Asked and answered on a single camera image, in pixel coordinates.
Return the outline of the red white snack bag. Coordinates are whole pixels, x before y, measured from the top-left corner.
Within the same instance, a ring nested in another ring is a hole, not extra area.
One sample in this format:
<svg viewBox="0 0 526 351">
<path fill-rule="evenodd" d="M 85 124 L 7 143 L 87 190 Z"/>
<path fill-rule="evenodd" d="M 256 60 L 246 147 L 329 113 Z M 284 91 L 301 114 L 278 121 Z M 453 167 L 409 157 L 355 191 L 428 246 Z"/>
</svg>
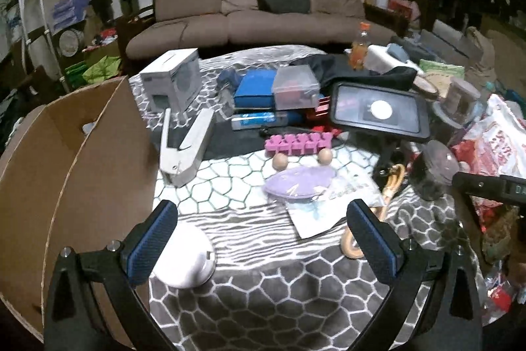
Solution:
<svg viewBox="0 0 526 351">
<path fill-rule="evenodd" d="M 482 118 L 472 123 L 452 151 L 472 174 L 525 179 L 525 144 L 525 121 L 492 94 Z"/>
</svg>

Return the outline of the clear jar with lid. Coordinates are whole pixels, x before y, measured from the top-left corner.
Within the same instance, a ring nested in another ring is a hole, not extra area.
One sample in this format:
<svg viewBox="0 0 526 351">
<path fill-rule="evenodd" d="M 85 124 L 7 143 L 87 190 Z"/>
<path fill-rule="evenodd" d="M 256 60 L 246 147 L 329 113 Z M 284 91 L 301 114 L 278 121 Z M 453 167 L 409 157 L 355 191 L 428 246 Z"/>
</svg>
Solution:
<svg viewBox="0 0 526 351">
<path fill-rule="evenodd" d="M 442 123 L 460 129 L 472 117 L 474 106 L 480 98 L 481 93 L 472 84 L 453 77 L 446 97 L 432 104 L 432 115 Z"/>
</svg>

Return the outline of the patterned grey table cloth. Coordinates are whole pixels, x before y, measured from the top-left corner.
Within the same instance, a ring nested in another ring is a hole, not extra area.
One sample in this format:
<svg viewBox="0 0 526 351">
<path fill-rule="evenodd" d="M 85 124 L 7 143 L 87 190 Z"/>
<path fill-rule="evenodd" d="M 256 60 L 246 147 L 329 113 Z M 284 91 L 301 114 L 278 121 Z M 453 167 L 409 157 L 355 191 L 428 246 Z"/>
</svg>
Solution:
<svg viewBox="0 0 526 351">
<path fill-rule="evenodd" d="M 234 134 L 217 90 L 224 69 L 275 69 L 321 53 L 277 45 L 200 61 L 203 87 L 186 112 L 172 114 L 170 144 L 182 140 L 183 127 L 203 108 L 216 111 L 214 132 Z M 248 143 L 259 138 L 257 131 L 252 135 Z M 298 237 L 285 207 L 264 194 L 264 181 L 275 171 L 262 146 L 232 158 L 212 155 L 181 188 L 158 173 L 153 206 L 174 201 L 179 219 L 205 232 L 218 258 L 215 273 L 198 288 L 150 278 L 151 315 L 178 350 L 346 350 L 388 291 L 367 260 L 342 254 L 343 222 L 317 237 Z M 458 243 L 472 250 L 450 195 L 427 202 L 407 187 L 390 204 L 387 221 L 425 249 Z"/>
</svg>

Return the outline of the purple oval pouch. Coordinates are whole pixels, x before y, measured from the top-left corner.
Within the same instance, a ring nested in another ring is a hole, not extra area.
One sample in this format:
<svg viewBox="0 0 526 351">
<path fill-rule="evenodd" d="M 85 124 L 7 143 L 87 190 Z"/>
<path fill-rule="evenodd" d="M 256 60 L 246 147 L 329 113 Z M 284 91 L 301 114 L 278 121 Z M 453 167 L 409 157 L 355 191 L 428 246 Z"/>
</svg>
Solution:
<svg viewBox="0 0 526 351">
<path fill-rule="evenodd" d="M 263 189 L 281 199 L 308 200 L 326 191 L 335 178 L 330 166 L 300 166 L 272 175 Z"/>
</svg>

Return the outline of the black lidded tray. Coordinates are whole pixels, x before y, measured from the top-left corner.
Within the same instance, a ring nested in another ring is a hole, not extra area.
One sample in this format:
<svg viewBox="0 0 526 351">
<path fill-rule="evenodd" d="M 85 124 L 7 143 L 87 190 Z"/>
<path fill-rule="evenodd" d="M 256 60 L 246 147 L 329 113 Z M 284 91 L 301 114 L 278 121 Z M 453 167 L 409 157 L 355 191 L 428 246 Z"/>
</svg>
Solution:
<svg viewBox="0 0 526 351">
<path fill-rule="evenodd" d="M 411 92 L 342 82 L 333 87 L 329 118 L 342 129 L 407 141 L 431 136 L 426 101 Z"/>
</svg>

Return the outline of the green snack bag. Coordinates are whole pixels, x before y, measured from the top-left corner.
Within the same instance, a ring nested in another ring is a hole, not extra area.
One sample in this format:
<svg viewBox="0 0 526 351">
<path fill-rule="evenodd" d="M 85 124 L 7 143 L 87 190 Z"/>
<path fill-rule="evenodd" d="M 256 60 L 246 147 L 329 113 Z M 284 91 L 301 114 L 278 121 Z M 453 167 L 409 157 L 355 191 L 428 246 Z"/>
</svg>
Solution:
<svg viewBox="0 0 526 351">
<path fill-rule="evenodd" d="M 466 71 L 463 66 L 435 62 L 426 59 L 420 59 L 419 67 L 425 74 L 436 72 L 456 78 L 465 78 L 466 75 Z"/>
</svg>

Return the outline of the pink toe separator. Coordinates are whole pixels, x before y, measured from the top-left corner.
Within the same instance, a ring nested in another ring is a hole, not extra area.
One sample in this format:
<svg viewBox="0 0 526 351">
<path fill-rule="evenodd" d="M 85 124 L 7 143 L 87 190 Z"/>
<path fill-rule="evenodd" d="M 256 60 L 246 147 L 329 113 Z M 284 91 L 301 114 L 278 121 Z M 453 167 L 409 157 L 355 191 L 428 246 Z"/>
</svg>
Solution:
<svg viewBox="0 0 526 351">
<path fill-rule="evenodd" d="M 314 155 L 323 149 L 330 149 L 332 141 L 333 135 L 327 132 L 273 135 L 265 140 L 264 150 L 271 157 L 277 153 L 287 156 Z"/>
</svg>

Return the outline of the white small box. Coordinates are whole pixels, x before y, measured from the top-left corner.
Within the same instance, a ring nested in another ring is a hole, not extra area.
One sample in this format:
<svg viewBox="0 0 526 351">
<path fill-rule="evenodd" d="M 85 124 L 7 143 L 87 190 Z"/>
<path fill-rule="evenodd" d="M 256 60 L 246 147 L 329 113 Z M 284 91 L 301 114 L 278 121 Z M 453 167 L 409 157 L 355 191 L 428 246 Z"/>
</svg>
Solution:
<svg viewBox="0 0 526 351">
<path fill-rule="evenodd" d="M 169 50 L 140 73 L 140 79 L 154 112 L 171 109 L 184 112 L 202 87 L 197 48 Z"/>
</svg>

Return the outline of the blue tube bottle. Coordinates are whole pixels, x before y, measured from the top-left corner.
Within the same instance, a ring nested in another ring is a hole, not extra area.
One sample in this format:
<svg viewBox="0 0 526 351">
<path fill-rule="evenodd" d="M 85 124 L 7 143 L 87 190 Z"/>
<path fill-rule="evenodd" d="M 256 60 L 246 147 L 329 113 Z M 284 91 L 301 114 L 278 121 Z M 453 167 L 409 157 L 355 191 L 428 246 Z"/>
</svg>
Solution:
<svg viewBox="0 0 526 351">
<path fill-rule="evenodd" d="M 234 131 L 280 127 L 287 124 L 288 115 L 286 112 L 252 112 L 235 114 L 231 118 L 231 126 Z"/>
</svg>

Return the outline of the white tissue box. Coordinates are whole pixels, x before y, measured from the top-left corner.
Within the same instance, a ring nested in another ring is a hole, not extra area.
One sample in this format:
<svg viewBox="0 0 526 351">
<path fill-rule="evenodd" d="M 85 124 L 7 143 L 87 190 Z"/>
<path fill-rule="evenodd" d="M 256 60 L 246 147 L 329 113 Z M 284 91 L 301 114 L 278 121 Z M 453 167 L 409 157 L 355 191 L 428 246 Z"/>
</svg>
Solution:
<svg viewBox="0 0 526 351">
<path fill-rule="evenodd" d="M 388 48 L 386 46 L 381 46 L 377 44 L 369 45 L 367 49 L 367 55 L 364 60 L 365 69 L 383 74 L 397 67 L 413 68 L 418 75 L 424 75 L 423 70 L 411 60 L 401 62 L 400 60 L 391 56 L 388 53 Z"/>
</svg>

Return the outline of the blue flat case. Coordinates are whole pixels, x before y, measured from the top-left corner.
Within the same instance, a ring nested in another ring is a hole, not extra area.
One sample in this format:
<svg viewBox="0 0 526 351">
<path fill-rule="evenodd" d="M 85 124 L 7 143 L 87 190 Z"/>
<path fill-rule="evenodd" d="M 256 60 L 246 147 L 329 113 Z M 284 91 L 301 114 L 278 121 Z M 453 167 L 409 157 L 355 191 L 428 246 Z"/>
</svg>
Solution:
<svg viewBox="0 0 526 351">
<path fill-rule="evenodd" d="M 272 69 L 249 70 L 234 94 L 237 109 L 272 109 L 275 106 L 272 91 L 276 71 Z"/>
</svg>

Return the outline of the clear plastic storage box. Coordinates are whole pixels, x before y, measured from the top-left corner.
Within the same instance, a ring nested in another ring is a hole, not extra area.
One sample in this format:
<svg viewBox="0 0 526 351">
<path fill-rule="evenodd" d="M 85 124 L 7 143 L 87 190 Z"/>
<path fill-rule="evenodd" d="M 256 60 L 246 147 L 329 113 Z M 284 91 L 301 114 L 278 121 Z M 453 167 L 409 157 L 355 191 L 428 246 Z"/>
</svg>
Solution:
<svg viewBox="0 0 526 351">
<path fill-rule="evenodd" d="M 317 108 L 320 83 L 307 64 L 278 68 L 272 85 L 275 108 L 294 111 Z"/>
</svg>

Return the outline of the round tin can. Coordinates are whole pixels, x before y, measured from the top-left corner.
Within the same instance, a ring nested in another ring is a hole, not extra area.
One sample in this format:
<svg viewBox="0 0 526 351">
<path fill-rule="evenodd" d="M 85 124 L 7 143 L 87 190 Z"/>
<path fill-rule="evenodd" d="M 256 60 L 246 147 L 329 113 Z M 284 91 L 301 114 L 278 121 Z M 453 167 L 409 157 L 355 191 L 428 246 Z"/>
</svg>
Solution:
<svg viewBox="0 0 526 351">
<path fill-rule="evenodd" d="M 79 29 L 65 29 L 58 38 L 58 47 L 63 57 L 75 57 L 85 48 L 84 32 Z"/>
</svg>

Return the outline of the brown sofa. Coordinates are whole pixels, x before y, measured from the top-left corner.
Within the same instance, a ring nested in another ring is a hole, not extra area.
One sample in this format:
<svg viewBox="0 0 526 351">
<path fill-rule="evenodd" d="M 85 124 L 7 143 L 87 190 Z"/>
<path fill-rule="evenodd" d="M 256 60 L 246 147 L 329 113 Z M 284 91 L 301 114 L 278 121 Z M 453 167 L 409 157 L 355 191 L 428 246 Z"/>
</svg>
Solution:
<svg viewBox="0 0 526 351">
<path fill-rule="evenodd" d="M 309 14 L 274 14 L 257 0 L 153 0 L 153 23 L 132 36 L 126 55 L 149 60 L 168 50 L 274 44 L 348 46 L 367 22 L 362 0 L 310 0 Z"/>
</svg>

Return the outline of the white floor stand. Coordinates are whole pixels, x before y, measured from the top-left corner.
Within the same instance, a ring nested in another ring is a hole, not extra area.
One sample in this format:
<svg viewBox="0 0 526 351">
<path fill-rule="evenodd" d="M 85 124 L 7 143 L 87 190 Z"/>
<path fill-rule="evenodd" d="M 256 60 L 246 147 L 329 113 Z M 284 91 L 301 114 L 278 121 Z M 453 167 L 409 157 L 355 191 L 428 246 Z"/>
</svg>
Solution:
<svg viewBox="0 0 526 351">
<path fill-rule="evenodd" d="M 46 16 L 44 0 L 17 1 L 20 17 L 20 61 L 23 71 L 28 75 L 31 68 L 36 68 L 38 60 L 46 58 L 50 62 L 48 75 L 60 82 L 65 93 L 70 93 Z"/>
</svg>

